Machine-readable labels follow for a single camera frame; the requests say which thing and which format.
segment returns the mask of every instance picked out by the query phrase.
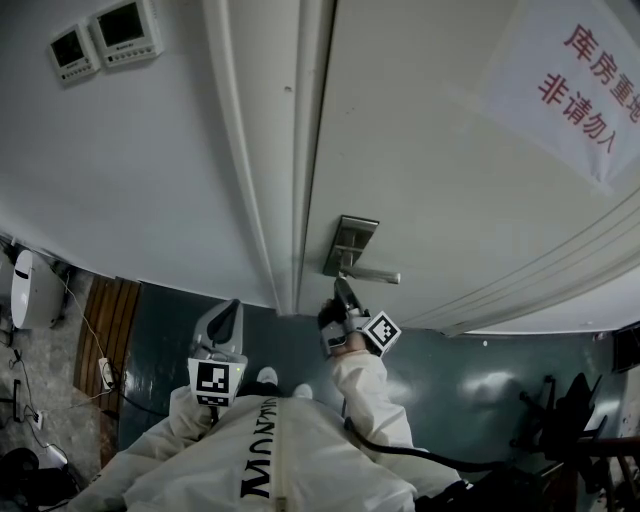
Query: person's right hand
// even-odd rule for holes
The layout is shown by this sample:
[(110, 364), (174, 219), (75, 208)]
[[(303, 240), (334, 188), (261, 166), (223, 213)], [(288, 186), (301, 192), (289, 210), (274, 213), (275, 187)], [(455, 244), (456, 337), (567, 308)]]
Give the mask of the person's right hand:
[(357, 352), (358, 350), (367, 350), (367, 343), (361, 333), (352, 332), (347, 336), (347, 341), (344, 345), (331, 349), (331, 355), (333, 357), (340, 357), (349, 352)]

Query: green floor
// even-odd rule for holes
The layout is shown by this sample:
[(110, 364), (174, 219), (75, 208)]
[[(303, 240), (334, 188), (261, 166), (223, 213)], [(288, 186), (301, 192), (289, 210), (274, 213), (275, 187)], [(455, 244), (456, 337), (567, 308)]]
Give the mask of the green floor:
[[(216, 299), (144, 285), (127, 363), (127, 396), (157, 411), (168, 409), (172, 389), (187, 385), (186, 359), (198, 318)], [(273, 366), (285, 392), (308, 382), (318, 400), (339, 410), (342, 400), (329, 380), (330, 363), (319, 346), (315, 318), (278, 318), (270, 309), (245, 306), (245, 354), (252, 379)], [(584, 372), (603, 384), (593, 421), (609, 416), (605, 436), (615, 436), (626, 379), (611, 373), (612, 340), (591, 335), (458, 336), (406, 330), (385, 356), (391, 398), (407, 409), (416, 446), (452, 458), (486, 461), (520, 457), (509, 441), (527, 420), (521, 391), (539, 396), (545, 375), (562, 396)], [(159, 420), (123, 404), (119, 442), (129, 446)], [(544, 461), (525, 458), (527, 467)]]

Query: thermostat screen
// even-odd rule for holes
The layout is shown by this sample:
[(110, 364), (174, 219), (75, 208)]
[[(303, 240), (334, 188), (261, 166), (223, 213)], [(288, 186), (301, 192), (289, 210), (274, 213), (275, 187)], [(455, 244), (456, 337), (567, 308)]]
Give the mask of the thermostat screen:
[(84, 57), (80, 41), (78, 40), (78, 34), (76, 34), (75, 30), (53, 42), (51, 47), (53, 48), (53, 53), (60, 67), (64, 67)]
[(103, 14), (98, 18), (98, 22), (107, 46), (144, 37), (135, 2)]

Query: jacket sleeve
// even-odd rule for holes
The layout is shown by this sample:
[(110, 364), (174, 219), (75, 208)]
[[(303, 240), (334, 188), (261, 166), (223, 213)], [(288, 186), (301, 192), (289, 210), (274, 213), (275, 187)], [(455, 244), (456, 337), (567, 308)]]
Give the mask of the jacket sleeve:
[[(407, 414), (404, 407), (389, 400), (387, 370), (379, 357), (362, 350), (337, 358), (333, 381), (344, 395), (348, 415), (360, 434), (376, 444), (413, 448)], [(412, 484), (417, 496), (436, 496), (460, 480), (457, 471), (426, 459), (362, 450)]]
[(211, 428), (211, 409), (199, 405), (188, 386), (171, 393), (169, 417), (118, 453), (89, 487), (68, 505), (70, 511), (117, 511), (135, 480), (202, 438)]

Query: door handle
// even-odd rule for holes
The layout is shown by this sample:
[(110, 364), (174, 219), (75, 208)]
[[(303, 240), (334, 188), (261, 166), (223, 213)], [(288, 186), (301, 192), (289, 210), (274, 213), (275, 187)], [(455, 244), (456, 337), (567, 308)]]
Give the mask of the door handle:
[(358, 267), (356, 262), (362, 255), (369, 240), (380, 223), (376, 220), (360, 219), (343, 215), (322, 273), (325, 276), (337, 277), (347, 275), (353, 279), (375, 281), (389, 284), (400, 284), (399, 272), (388, 272)]

